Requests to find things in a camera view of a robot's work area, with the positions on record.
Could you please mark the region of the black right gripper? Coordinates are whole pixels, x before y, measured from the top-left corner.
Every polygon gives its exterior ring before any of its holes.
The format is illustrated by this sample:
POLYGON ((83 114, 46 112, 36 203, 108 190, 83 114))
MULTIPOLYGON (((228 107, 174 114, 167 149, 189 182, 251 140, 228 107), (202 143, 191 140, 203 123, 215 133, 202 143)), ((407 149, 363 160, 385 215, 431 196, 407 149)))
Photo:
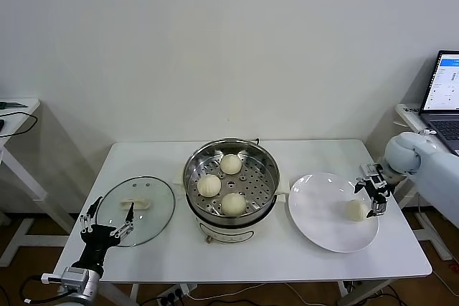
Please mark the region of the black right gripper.
POLYGON ((387 199, 392 195, 393 188, 381 177, 357 178, 354 193, 364 189, 372 200, 367 217, 381 216, 387 209, 387 199))

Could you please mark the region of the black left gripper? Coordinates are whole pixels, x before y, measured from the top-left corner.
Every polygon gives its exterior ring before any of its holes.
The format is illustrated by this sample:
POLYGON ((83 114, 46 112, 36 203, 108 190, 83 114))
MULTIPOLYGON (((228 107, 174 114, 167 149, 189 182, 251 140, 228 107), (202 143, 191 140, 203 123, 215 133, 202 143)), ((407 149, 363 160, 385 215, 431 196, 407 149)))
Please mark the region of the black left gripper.
POLYGON ((115 228, 113 226, 95 224, 96 214, 103 200, 99 196, 96 201, 89 206, 85 214, 81 214, 80 220, 80 236, 85 243, 80 258, 73 264, 73 267, 81 269, 103 269, 105 255, 109 248, 120 244, 119 237, 126 237, 134 227, 134 206, 131 202, 130 208, 122 226, 115 228))

